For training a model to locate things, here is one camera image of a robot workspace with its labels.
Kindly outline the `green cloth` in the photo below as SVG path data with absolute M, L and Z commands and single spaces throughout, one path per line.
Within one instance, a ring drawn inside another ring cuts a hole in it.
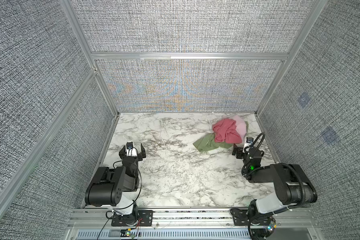
M 193 143 L 193 146 L 199 152 L 208 152 L 218 148 L 229 149 L 230 147 L 233 146 L 233 144 L 215 142 L 215 133 L 213 131 L 212 133 L 206 134 L 204 137 L 196 140 Z

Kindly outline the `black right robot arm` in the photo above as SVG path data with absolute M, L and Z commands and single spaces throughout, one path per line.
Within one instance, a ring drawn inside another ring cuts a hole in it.
M 275 214 L 315 203 L 318 193 L 300 167 L 284 163 L 262 166 L 264 151 L 234 145 L 232 155 L 243 160 L 242 176 L 250 183 L 272 183 L 274 192 L 252 200 L 246 210 L 230 209 L 235 226 L 265 225 Z

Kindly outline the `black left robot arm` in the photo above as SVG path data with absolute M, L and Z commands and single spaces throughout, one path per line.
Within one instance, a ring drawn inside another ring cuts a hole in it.
M 129 199 L 125 193 L 142 190 L 139 162 L 146 158 L 146 150 L 143 145 L 140 149 L 138 151 L 133 142 L 127 142 L 119 151 L 121 166 L 96 170 L 86 189 L 86 205 L 109 208 L 113 217 L 138 220 L 137 200 Z

